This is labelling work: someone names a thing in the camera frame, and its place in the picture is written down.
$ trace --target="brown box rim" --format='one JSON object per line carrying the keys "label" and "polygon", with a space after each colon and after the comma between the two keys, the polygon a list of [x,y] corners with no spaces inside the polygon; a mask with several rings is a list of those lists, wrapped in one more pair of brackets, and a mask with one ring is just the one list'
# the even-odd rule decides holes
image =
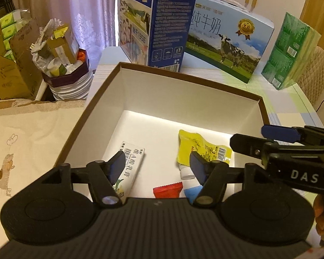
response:
{"label": "brown box rim", "polygon": [[114,68],[114,70],[109,74],[109,76],[104,81],[104,83],[101,85],[101,87],[99,88],[97,93],[94,95],[94,97],[92,98],[90,103],[85,108],[83,114],[80,116],[80,119],[76,123],[76,125],[73,128],[70,136],[68,137],[64,147],[62,148],[62,150],[61,150],[61,152],[60,152],[60,154],[58,156],[58,159],[57,159],[56,163],[54,164],[54,166],[65,162],[66,157],[69,154],[73,143],[77,139],[81,129],[85,125],[85,123],[86,123],[87,119],[89,118],[92,110],[95,108],[95,106],[99,102],[99,99],[104,94],[106,89],[109,87],[109,85],[111,84],[113,79],[116,77],[116,75],[119,73],[121,68],[142,71],[142,72],[155,74],[155,75],[160,75],[160,76],[164,76],[164,77],[171,77],[171,78],[174,78],[174,79],[178,79],[178,80],[182,80],[182,81],[186,81],[186,82],[191,82],[191,83],[194,83],[194,84],[200,84],[200,85],[203,85],[203,86],[206,86],[206,87],[222,90],[224,92],[229,92],[229,93],[232,93],[232,94],[235,94],[235,95],[239,95],[239,96],[242,96],[242,97],[246,97],[246,98],[255,100],[255,101],[258,102],[260,113],[262,114],[263,123],[265,125],[270,124],[269,117],[268,117],[268,114],[267,114],[267,111],[266,111],[266,108],[265,108],[263,98],[261,96],[259,96],[259,95],[256,95],[254,93],[247,92],[247,91],[244,91],[244,90],[241,90],[241,89],[238,89],[238,88],[234,88],[234,87],[231,87],[229,85],[221,84],[221,83],[218,83],[218,82],[206,80],[206,79],[203,79],[203,78],[199,78],[199,77],[195,77],[195,76],[191,76],[191,75],[187,75],[187,74],[182,74],[182,73],[179,73],[179,72],[172,72],[172,71],[168,71],[168,70],[164,70],[164,69],[153,68],[153,67],[148,67],[148,66],[139,65],[139,64],[127,63],[127,62],[119,62],[118,65]]}

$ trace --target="pink curtain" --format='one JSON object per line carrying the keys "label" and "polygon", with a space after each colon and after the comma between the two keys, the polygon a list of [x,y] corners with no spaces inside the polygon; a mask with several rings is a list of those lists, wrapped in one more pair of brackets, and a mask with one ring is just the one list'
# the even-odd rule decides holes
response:
{"label": "pink curtain", "polygon": [[39,26],[50,18],[70,23],[80,47],[115,46],[115,0],[13,0],[16,8],[29,8]]}

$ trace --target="orange item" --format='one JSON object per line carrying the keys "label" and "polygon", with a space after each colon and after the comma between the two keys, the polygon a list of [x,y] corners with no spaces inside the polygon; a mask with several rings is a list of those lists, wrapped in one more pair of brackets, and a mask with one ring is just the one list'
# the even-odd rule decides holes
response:
{"label": "orange item", "polygon": [[85,62],[85,53],[79,51],[77,55],[77,60],[81,60],[82,62]]}
{"label": "orange item", "polygon": [[178,198],[183,188],[182,182],[166,186],[156,187],[153,189],[157,199],[175,199]]}

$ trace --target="yellow snack pouch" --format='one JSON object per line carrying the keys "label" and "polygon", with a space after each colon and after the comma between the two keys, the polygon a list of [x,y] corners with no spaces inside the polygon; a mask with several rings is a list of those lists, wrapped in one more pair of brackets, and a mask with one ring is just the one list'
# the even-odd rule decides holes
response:
{"label": "yellow snack pouch", "polygon": [[197,151],[206,161],[222,161],[227,164],[232,156],[231,148],[224,145],[214,145],[207,142],[199,133],[189,133],[179,130],[180,147],[177,156],[179,164],[190,166],[190,153]]}

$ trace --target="gold medal badge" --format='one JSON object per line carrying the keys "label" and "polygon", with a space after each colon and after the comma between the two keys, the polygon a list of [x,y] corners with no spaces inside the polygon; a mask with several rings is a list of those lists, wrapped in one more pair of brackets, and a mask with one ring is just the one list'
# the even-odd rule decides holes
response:
{"label": "gold medal badge", "polygon": [[238,36],[240,36],[241,34],[245,35],[246,40],[249,39],[250,40],[250,35],[253,33],[254,31],[254,25],[253,22],[249,19],[242,19],[239,21],[238,24],[239,30],[238,32],[236,32],[236,34]]}

